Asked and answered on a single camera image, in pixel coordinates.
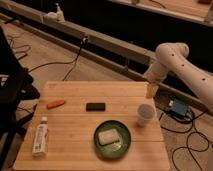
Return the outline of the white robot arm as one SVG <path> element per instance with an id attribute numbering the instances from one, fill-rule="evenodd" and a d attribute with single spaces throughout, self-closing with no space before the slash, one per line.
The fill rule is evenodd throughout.
<path id="1" fill-rule="evenodd" d="M 156 60 L 144 73 L 154 84 L 162 82 L 169 71 L 174 72 L 213 113 L 213 76 L 191 64 L 185 43 L 162 43 L 155 50 Z"/>

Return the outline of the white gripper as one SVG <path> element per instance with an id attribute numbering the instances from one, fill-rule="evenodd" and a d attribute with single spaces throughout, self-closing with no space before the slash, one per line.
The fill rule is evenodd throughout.
<path id="1" fill-rule="evenodd" d="M 159 85 L 157 84 L 161 83 L 166 78 L 166 75 L 167 75 L 167 69 L 161 63 L 153 62 L 149 66 L 149 68 L 144 73 L 144 78 L 148 82 L 150 82 L 147 85 L 146 98 L 152 98 L 152 94 L 153 94 L 153 98 L 155 97 L 159 89 Z"/>

